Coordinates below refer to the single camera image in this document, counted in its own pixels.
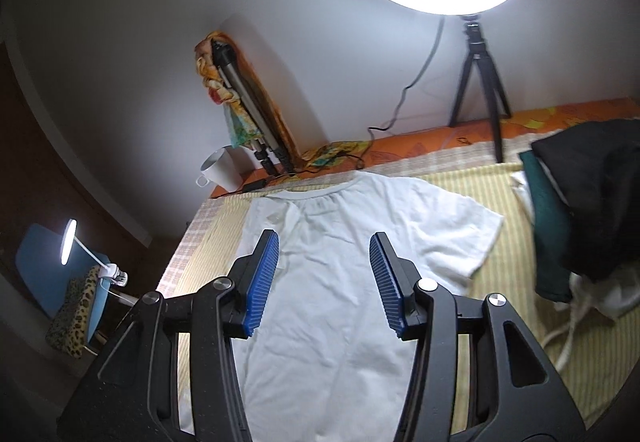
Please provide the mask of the white t-shirt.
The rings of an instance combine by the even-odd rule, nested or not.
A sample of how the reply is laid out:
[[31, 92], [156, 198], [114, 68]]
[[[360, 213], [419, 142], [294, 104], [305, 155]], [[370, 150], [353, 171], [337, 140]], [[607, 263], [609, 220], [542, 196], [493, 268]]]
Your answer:
[[388, 327], [369, 262], [373, 234], [455, 295], [495, 246], [503, 218], [419, 178], [358, 173], [320, 190], [250, 202], [224, 263], [279, 236], [277, 269], [254, 335], [233, 345], [256, 441], [388, 441], [404, 406], [416, 346]]

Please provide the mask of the white mug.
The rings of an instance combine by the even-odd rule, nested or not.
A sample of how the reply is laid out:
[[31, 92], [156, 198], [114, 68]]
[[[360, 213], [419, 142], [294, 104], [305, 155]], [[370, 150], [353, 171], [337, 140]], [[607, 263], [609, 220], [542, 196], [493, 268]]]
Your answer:
[[221, 148], [210, 154], [200, 167], [200, 174], [195, 180], [199, 188], [208, 184], [220, 186], [228, 193], [237, 191], [243, 184], [242, 176], [235, 167], [228, 150]]

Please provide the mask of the folded silver black tripod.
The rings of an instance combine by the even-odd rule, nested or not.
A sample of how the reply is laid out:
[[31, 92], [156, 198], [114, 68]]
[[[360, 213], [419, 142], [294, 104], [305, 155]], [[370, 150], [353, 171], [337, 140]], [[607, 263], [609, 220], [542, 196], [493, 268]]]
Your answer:
[[279, 171], [268, 158], [269, 152], [286, 173], [294, 173], [297, 160], [296, 153], [290, 151], [291, 138], [244, 56], [226, 35], [216, 35], [207, 43], [212, 47], [213, 64], [209, 92], [216, 103], [228, 108], [233, 142], [254, 150], [270, 176], [277, 176]]

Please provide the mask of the white desk lamp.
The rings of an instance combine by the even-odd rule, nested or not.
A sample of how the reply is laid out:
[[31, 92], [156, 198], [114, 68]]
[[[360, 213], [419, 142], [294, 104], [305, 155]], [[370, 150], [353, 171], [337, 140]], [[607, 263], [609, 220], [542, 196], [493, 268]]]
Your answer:
[[67, 266], [75, 246], [79, 247], [93, 262], [99, 267], [99, 278], [109, 280], [112, 284], [119, 287], [125, 287], [128, 283], [128, 274], [119, 269], [115, 263], [102, 261], [91, 249], [89, 249], [81, 240], [77, 238], [77, 221], [70, 219], [66, 223], [64, 233], [62, 235], [60, 247], [60, 261], [62, 266]]

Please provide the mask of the colourful patterned cloth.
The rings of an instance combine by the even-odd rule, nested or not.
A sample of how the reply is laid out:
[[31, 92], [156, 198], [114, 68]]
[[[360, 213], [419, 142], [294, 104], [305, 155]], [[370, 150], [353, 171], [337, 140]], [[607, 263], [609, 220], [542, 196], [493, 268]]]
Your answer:
[[231, 145], [257, 150], [260, 141], [273, 153], [285, 155], [293, 166], [303, 165], [279, 107], [233, 39], [215, 30], [194, 52], [196, 71], [209, 98], [224, 109]]

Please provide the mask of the dark green garment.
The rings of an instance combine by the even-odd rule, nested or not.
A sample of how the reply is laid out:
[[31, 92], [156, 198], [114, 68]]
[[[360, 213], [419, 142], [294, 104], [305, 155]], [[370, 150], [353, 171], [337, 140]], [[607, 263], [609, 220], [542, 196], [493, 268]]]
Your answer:
[[564, 256], [570, 238], [570, 217], [534, 152], [526, 150], [520, 159], [534, 212], [536, 293], [552, 302], [569, 303], [573, 294]]

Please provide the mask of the leopard print cushion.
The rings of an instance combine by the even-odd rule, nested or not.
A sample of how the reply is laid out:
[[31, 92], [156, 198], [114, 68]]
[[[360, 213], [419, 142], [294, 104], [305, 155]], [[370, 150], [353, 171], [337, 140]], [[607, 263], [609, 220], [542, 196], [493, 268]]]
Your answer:
[[51, 348], [76, 360], [81, 358], [86, 346], [98, 276], [99, 267], [93, 266], [85, 276], [68, 281], [63, 304], [46, 333]]

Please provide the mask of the blue chair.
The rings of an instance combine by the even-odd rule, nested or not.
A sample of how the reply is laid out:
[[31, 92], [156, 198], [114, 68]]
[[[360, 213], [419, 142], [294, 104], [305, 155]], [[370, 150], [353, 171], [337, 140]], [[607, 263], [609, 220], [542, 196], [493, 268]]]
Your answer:
[[[85, 276], [93, 266], [97, 266], [96, 262], [93, 262], [77, 246], [73, 249], [68, 265], [62, 266], [60, 261], [62, 235], [40, 224], [33, 224], [28, 228], [15, 256], [18, 274], [40, 308], [51, 320], [63, 304], [68, 281], [71, 278]], [[104, 254], [96, 255], [106, 263], [111, 262]], [[91, 311], [86, 344], [96, 332], [111, 284], [109, 280], [98, 277], [96, 301]]]

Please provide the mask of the yellow striped bed cover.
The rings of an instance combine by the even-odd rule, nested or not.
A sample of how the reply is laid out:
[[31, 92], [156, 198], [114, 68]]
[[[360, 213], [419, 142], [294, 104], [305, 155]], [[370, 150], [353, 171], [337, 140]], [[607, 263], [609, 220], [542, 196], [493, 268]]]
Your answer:
[[[460, 171], [419, 176], [446, 191], [471, 197], [498, 212], [503, 224], [495, 246], [483, 265], [474, 273], [465, 295], [480, 298], [490, 292], [501, 292], [521, 315], [535, 337], [544, 337], [568, 320], [566, 312], [536, 295], [533, 229], [511, 188], [511, 176], [518, 171], [514, 164], [485, 166]], [[250, 202], [225, 204], [217, 224], [209, 231], [198, 252], [190, 260], [188, 270], [178, 287], [180, 295], [194, 292], [213, 278], [227, 273], [232, 263], [213, 258], [218, 246], [234, 247], [239, 243]], [[550, 358], [558, 358], [563, 338], [546, 347]]]

